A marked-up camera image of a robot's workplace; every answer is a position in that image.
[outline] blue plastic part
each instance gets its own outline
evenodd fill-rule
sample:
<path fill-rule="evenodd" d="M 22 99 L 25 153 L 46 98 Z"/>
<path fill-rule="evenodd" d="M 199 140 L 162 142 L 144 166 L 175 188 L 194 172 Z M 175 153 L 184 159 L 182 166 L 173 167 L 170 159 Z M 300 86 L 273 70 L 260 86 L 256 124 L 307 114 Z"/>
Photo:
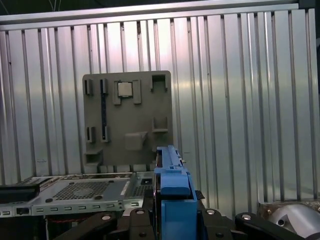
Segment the blue plastic part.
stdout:
<path fill-rule="evenodd" d="M 160 194 L 163 197 L 161 239 L 196 240 L 198 205 L 192 177 L 173 146 L 158 147 L 157 150 L 162 151 L 162 167 L 154 170 L 155 174 L 160 174 Z M 170 200 L 165 200 L 165 196 L 170 196 Z"/>
<path fill-rule="evenodd" d="M 154 172 L 160 174 L 161 195 L 189 196 L 191 190 L 187 169 L 183 167 L 174 146 L 158 147 L 157 150 L 162 152 L 162 167 Z"/>

